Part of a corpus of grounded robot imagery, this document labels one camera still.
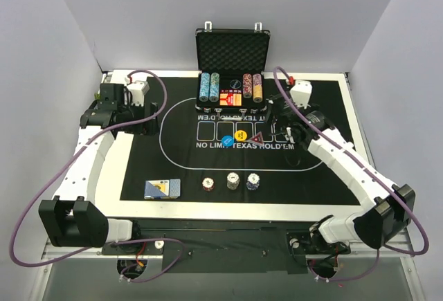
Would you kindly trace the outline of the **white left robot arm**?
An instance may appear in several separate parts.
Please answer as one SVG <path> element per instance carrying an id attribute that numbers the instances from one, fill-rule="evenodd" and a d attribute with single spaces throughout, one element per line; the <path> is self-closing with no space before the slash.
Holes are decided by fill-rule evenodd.
<path id="1" fill-rule="evenodd" d="M 148 90 L 146 81 L 101 84 L 99 97 L 82 114 L 76 147 L 82 154 L 70 164 L 53 198 L 39 205 L 52 245 L 101 247 L 118 242 L 129 254 L 141 249 L 142 236 L 132 221 L 106 217 L 94 201 L 105 157 L 118 133 L 152 135 L 158 127 L 157 120 L 141 122 L 159 109 L 155 102 L 145 105 Z"/>

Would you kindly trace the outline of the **blue small blind button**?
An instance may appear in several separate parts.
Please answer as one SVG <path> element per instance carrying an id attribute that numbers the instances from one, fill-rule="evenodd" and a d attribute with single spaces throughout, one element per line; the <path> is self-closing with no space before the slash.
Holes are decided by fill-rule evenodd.
<path id="1" fill-rule="evenodd" d="M 232 136 L 224 136 L 221 139 L 221 143 L 224 147 L 232 147 L 234 142 L 235 142 L 235 140 Z"/>

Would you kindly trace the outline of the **yellow big blind button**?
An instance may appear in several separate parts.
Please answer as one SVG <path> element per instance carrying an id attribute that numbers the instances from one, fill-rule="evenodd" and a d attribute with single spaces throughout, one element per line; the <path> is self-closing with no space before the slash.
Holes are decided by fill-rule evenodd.
<path id="1" fill-rule="evenodd" d="M 238 142 L 243 142 L 243 141 L 247 140 L 247 136 L 248 136 L 247 133 L 242 129 L 237 130 L 234 134 L 234 138 Z"/>

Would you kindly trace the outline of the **red triangular dealer marker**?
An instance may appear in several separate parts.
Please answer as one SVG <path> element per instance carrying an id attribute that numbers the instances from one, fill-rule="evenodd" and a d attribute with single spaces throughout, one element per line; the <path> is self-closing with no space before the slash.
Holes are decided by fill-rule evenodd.
<path id="1" fill-rule="evenodd" d="M 264 139 L 262 132 L 256 133 L 256 135 L 252 136 L 248 139 L 248 142 L 254 145 L 257 145 L 259 147 L 264 147 Z"/>

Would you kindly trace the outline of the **grey chip stack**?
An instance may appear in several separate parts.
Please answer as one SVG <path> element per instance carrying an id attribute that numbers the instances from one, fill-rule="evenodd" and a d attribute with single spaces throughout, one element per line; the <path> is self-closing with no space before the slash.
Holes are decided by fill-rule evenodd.
<path id="1" fill-rule="evenodd" d="M 235 172 L 230 172 L 226 177 L 226 186 L 230 190 L 236 190 L 239 186 L 240 177 Z"/>

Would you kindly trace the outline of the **red chip stack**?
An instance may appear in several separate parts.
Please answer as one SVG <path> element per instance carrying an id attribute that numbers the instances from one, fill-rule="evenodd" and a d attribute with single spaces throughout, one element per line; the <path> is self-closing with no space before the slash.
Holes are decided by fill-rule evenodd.
<path id="1" fill-rule="evenodd" d="M 204 178 L 202 181 L 202 188 L 207 192 L 213 191 L 215 188 L 215 181 L 210 177 Z"/>

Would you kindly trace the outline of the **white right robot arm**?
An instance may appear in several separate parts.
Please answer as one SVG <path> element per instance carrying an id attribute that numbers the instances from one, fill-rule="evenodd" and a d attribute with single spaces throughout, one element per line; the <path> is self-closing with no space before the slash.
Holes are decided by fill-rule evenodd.
<path id="1" fill-rule="evenodd" d="M 408 211 L 413 209 L 415 191 L 378 173 L 317 106 L 294 112 L 277 94 L 268 100 L 267 108 L 266 121 L 277 133 L 323 162 L 361 207 L 355 213 L 330 214 L 314 223 L 309 229 L 314 250 L 324 252 L 333 244 L 351 241 L 379 249 L 410 223 Z"/>

